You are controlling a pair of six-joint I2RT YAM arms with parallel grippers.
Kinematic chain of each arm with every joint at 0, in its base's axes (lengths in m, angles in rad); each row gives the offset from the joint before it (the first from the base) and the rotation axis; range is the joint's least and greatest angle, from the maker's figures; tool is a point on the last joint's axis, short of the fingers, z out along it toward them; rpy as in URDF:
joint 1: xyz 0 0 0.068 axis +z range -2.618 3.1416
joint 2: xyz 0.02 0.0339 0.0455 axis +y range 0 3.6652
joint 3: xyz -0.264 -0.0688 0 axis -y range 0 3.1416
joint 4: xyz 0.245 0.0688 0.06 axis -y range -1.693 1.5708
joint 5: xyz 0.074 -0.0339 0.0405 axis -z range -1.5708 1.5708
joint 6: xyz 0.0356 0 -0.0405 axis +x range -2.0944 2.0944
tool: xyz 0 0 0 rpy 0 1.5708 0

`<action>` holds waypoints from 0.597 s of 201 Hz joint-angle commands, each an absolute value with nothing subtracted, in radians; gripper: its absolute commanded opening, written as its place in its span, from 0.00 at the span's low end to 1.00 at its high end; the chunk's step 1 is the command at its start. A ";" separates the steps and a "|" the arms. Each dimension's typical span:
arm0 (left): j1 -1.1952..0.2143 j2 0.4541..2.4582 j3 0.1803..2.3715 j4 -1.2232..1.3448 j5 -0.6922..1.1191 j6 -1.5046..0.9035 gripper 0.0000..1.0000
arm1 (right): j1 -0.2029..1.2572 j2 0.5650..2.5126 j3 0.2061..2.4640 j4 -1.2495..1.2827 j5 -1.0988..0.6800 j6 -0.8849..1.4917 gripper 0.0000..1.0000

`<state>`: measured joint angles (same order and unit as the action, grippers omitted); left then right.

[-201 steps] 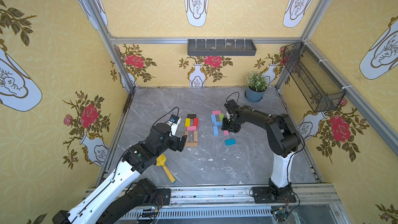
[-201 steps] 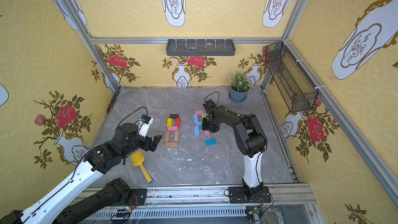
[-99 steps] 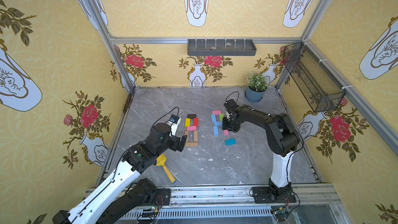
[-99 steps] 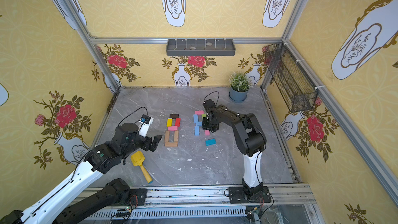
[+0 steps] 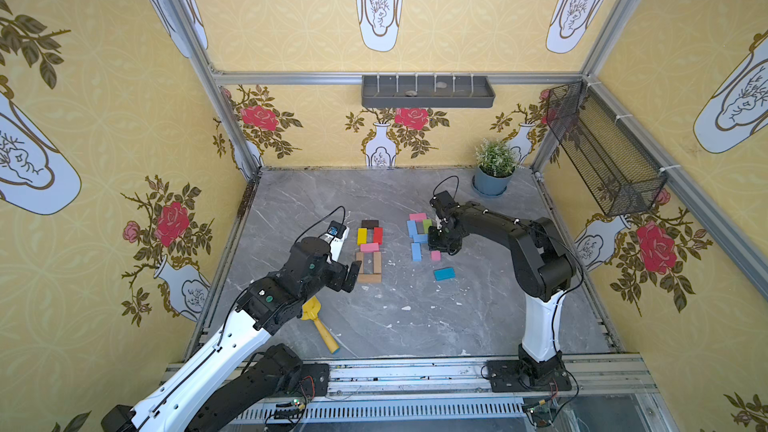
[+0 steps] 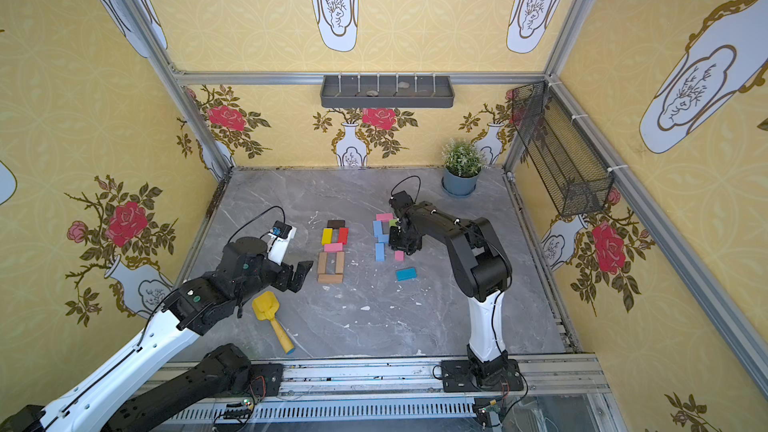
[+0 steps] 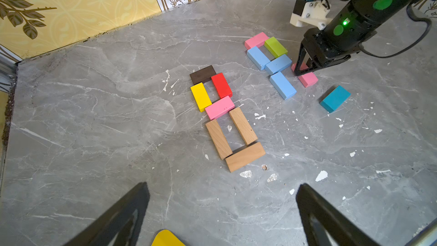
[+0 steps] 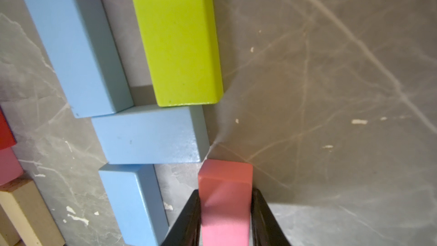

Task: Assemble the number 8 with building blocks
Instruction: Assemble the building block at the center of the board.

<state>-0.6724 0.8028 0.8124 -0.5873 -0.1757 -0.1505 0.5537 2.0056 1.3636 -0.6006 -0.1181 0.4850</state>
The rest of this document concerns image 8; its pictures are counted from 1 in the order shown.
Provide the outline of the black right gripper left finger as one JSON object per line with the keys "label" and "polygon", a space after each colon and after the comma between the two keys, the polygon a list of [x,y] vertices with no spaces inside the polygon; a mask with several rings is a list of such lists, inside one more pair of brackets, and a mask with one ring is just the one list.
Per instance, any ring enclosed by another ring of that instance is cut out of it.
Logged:
{"label": "black right gripper left finger", "polygon": [[194,190],[161,246],[198,246],[201,230],[199,190]]}

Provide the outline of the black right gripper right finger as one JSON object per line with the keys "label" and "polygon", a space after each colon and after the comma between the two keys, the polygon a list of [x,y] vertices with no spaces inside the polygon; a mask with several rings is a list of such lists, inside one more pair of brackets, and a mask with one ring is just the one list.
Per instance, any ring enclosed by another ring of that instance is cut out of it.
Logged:
{"label": "black right gripper right finger", "polygon": [[254,246],[291,246],[259,189],[252,190],[252,233]]}

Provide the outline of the pink block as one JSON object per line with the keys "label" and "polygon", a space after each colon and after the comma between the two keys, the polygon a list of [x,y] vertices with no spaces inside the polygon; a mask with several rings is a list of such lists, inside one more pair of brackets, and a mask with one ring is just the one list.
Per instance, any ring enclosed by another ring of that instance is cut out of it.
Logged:
{"label": "pink block", "polygon": [[207,159],[198,174],[204,246],[248,246],[253,166]]}
{"label": "pink block", "polygon": [[0,185],[9,183],[10,181],[23,175],[24,170],[21,167],[12,148],[1,150],[0,155]]}

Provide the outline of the light blue short block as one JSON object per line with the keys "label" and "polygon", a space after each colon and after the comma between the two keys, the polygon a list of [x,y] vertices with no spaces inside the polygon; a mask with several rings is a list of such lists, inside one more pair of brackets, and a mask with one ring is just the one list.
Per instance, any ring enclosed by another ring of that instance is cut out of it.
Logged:
{"label": "light blue short block", "polygon": [[111,165],[99,175],[124,242],[159,246],[169,224],[153,165]]}

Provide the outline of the natural wood block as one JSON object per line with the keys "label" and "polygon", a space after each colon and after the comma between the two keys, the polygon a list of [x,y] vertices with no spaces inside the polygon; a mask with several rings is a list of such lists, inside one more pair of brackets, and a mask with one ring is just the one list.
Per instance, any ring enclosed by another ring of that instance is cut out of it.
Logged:
{"label": "natural wood block", "polygon": [[25,245],[66,244],[33,180],[17,178],[2,185],[1,207]]}
{"label": "natural wood block", "polygon": [[12,222],[1,208],[1,245],[14,246],[21,241],[20,235],[16,231]]}

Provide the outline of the red block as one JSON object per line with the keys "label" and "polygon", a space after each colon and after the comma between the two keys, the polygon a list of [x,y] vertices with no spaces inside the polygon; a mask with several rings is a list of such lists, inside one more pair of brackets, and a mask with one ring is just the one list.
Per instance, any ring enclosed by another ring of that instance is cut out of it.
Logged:
{"label": "red block", "polygon": [[1,150],[11,148],[17,143],[2,110],[0,116],[0,133]]}

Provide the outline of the green block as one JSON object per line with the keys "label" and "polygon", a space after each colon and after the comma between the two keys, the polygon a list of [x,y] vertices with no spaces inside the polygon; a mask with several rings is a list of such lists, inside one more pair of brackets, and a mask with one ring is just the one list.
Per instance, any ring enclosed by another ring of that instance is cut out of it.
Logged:
{"label": "green block", "polygon": [[213,0],[133,0],[157,103],[216,104],[224,94]]}

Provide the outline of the light blue long block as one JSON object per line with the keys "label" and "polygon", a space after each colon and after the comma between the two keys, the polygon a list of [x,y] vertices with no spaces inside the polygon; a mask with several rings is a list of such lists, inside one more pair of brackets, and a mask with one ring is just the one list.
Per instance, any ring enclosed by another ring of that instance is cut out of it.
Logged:
{"label": "light blue long block", "polygon": [[133,107],[101,0],[24,0],[76,118]]}

